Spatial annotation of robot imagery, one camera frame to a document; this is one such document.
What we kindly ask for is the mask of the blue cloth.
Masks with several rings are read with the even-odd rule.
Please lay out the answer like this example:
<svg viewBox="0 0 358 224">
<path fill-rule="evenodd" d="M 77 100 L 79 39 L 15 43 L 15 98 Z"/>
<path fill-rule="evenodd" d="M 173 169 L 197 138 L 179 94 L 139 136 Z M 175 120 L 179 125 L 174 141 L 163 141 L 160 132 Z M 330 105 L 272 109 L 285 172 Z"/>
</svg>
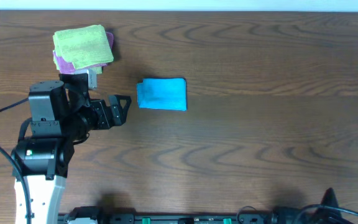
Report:
<svg viewBox="0 0 358 224">
<path fill-rule="evenodd" d="M 186 111 L 186 80 L 184 78 L 144 78 L 137 84 L 139 108 Z"/>
</svg>

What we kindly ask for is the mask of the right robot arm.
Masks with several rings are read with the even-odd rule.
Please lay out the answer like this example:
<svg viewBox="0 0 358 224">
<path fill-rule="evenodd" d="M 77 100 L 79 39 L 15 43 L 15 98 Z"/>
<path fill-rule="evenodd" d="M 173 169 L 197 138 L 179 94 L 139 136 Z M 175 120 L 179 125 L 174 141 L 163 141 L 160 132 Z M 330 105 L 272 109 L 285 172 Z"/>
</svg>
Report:
<svg viewBox="0 0 358 224">
<path fill-rule="evenodd" d="M 328 188 L 319 204 L 303 208 L 276 207 L 268 223 L 270 224 L 353 224 L 343 217 L 343 213 L 358 218 L 358 212 L 342 208 L 333 188 Z"/>
</svg>

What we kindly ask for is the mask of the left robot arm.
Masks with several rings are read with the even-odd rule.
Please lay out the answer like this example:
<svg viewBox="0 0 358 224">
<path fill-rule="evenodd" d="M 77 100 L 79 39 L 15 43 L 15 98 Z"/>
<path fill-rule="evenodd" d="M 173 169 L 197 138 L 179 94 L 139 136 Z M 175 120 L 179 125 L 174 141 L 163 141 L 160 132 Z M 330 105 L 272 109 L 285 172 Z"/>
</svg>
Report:
<svg viewBox="0 0 358 224">
<path fill-rule="evenodd" d="M 16 223 L 57 223 L 60 201 L 74 146 L 92 130 L 110 129 L 126 122 L 132 100 L 111 95 L 110 104 L 92 100 L 87 82 L 61 80 L 30 87 L 31 117 L 22 124 L 11 157 L 19 165 L 16 185 Z"/>
</svg>

